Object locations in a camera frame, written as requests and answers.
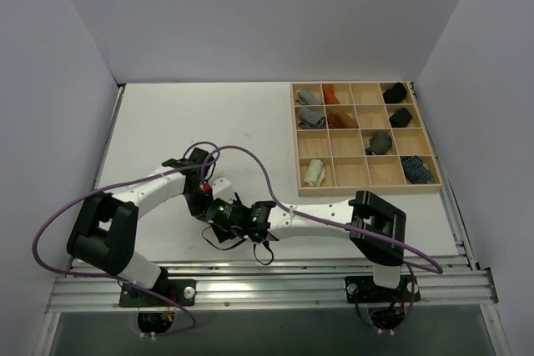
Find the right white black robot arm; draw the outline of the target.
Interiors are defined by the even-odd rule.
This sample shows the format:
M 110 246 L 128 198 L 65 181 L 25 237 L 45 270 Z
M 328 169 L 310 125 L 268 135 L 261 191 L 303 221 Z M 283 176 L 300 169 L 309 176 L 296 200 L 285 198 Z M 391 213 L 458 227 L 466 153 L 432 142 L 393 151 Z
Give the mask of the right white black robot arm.
M 390 299 L 401 289 L 406 214 L 371 192 L 359 191 L 344 202 L 307 205 L 259 201 L 246 207 L 217 198 L 206 218 L 218 237 L 256 244 L 295 237 L 349 240 L 373 265 L 370 289 L 377 298 Z

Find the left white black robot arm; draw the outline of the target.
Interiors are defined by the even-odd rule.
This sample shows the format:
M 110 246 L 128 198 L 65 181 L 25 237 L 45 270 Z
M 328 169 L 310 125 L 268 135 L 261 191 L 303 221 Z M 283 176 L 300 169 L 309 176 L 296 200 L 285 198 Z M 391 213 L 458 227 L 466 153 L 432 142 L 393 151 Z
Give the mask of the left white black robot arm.
M 169 293 L 169 274 L 135 251 L 138 221 L 171 198 L 184 197 L 189 213 L 206 219 L 214 201 L 206 176 L 215 157 L 194 148 L 187 158 L 171 158 L 145 178 L 115 185 L 83 201 L 67 243 L 68 254 L 105 273 L 139 286 L 149 305 Z

